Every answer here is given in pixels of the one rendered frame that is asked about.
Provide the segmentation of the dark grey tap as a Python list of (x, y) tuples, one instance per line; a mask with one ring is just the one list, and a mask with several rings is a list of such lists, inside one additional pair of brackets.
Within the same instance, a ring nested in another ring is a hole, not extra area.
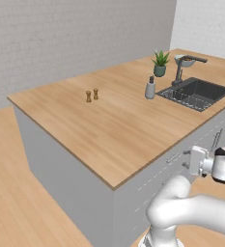
[(198, 61), (198, 62), (202, 62), (202, 63), (206, 63), (208, 61), (208, 59), (203, 59), (203, 58), (199, 58), (199, 57), (195, 57), (195, 56), (191, 56), (191, 55), (182, 55), (181, 57), (175, 57), (175, 61), (177, 62), (178, 68), (177, 68), (177, 73), (176, 73), (176, 78), (174, 81), (172, 81), (172, 86), (177, 86), (180, 83), (183, 82), (182, 80), (182, 74), (183, 74), (183, 69), (182, 67), (185, 67), (183, 65), (183, 61), (184, 60), (188, 60), (189, 63), (189, 67), (192, 66), (194, 63), (194, 61)]

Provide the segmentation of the wooden-top grey kitchen island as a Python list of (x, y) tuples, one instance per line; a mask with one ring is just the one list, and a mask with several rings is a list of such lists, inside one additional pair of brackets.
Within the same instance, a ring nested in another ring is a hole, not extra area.
[(225, 111), (225, 97), (199, 112), (156, 94), (172, 86), (179, 54), (208, 59), (182, 67), (183, 82), (195, 77), (225, 86), (225, 59), (176, 49), (165, 75), (155, 77), (154, 99), (145, 98), (154, 76), (147, 58), (11, 95), (31, 172), (92, 247), (130, 247), (147, 234), (151, 201), (127, 231), (116, 191), (181, 141), (198, 146), (206, 123)]

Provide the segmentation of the grey cupboard door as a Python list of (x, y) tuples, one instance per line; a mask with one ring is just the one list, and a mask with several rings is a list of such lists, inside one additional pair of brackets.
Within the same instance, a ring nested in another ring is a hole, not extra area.
[(225, 145), (225, 111), (206, 123), (205, 134), (197, 145), (210, 152)]

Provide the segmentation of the grey soap dispenser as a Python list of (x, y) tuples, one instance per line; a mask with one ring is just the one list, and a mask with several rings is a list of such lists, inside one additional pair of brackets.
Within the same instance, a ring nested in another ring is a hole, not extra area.
[(150, 77), (149, 82), (146, 85), (145, 98), (146, 99), (155, 98), (155, 78), (153, 76)]

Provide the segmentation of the dark grey sink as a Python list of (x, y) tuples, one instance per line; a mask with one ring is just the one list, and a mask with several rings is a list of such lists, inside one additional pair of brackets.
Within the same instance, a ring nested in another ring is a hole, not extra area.
[(178, 86), (171, 86), (156, 94), (185, 107), (203, 112), (225, 97), (225, 86), (190, 77)]

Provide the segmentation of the pale grey bowl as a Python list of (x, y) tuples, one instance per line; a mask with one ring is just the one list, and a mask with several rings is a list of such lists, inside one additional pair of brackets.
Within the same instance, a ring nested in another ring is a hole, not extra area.
[[(174, 57), (176, 64), (179, 63), (179, 60), (180, 60), (180, 58), (181, 58), (182, 56), (183, 56), (182, 54), (179, 54), (179, 55), (176, 55), (176, 56)], [(194, 63), (195, 63), (194, 60), (191, 60), (191, 59), (188, 59), (188, 58), (185, 58), (185, 59), (182, 60), (182, 66), (183, 66), (184, 68), (189, 68), (189, 67), (191, 67)]]

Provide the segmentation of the grey drawer front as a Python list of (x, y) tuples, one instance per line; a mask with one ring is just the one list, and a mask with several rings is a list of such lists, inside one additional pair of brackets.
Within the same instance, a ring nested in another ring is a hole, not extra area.
[[(148, 198), (148, 190), (153, 191), (154, 189), (158, 189), (165, 179), (174, 175), (183, 167), (183, 158), (187, 158), (187, 155), (183, 154), (183, 151), (188, 151), (191, 147), (192, 145), (187, 141), (181, 141), (173, 149), (153, 161), (116, 191), (115, 203), (122, 206), (130, 204), (133, 201), (139, 203), (141, 197)], [(172, 162), (167, 163), (166, 160), (176, 153), (180, 155)]]
[(148, 190), (149, 197), (141, 197), (141, 201), (139, 203), (133, 201), (130, 204), (125, 204), (122, 206), (119, 206), (118, 204), (119, 219), (127, 231), (134, 231), (139, 225), (140, 221), (144, 218), (147, 204), (153, 195), (158, 191), (158, 189), (154, 189), (153, 191)]

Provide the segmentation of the green plant in grey pot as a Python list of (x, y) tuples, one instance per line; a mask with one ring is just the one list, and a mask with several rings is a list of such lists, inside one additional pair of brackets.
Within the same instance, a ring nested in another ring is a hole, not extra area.
[(156, 77), (162, 77), (166, 71), (166, 65), (169, 62), (169, 52), (164, 53), (162, 50), (155, 52), (155, 58), (153, 59), (154, 75)]

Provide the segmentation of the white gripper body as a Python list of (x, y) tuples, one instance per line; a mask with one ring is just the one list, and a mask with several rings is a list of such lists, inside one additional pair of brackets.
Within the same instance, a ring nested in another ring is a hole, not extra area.
[(192, 176), (201, 176), (211, 173), (211, 159), (206, 149), (193, 146), (190, 155), (189, 173)]

